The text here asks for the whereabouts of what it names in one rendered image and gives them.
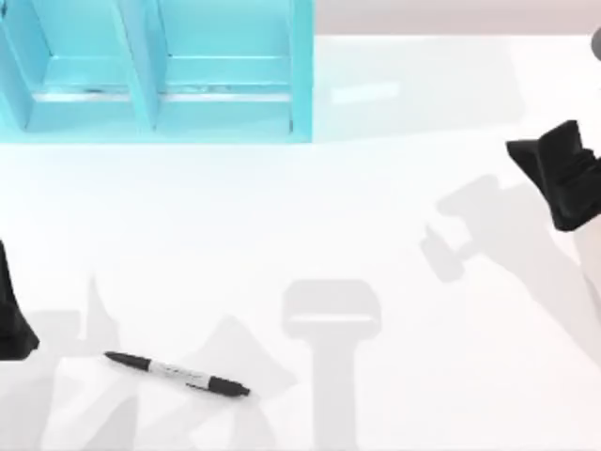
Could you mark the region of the light blue rack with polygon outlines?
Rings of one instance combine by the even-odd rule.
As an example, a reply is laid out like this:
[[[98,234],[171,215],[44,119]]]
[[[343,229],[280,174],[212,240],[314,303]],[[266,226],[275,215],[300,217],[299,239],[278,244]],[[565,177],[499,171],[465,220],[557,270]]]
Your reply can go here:
[[[0,0],[0,143],[307,143],[316,0]]]

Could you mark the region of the black marker pen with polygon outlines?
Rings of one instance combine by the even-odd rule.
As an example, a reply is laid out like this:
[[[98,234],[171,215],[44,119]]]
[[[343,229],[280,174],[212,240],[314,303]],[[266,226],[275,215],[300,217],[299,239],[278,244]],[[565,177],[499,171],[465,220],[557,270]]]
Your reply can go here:
[[[181,366],[166,364],[124,352],[106,351],[104,352],[104,356],[114,363],[176,381],[191,389],[207,391],[224,397],[247,397],[251,394],[251,390],[240,382],[190,370]]]

